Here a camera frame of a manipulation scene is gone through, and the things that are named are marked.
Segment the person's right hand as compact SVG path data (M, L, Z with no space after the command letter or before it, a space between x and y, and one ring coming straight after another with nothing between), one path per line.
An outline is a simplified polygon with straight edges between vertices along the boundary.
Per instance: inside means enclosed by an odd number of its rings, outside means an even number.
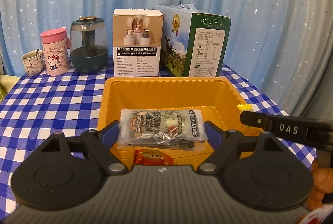
M316 210L323 205L325 194L333 192L333 170L332 168L319 168L317 158L314 159L311 166L314 186L307 200L307 208Z

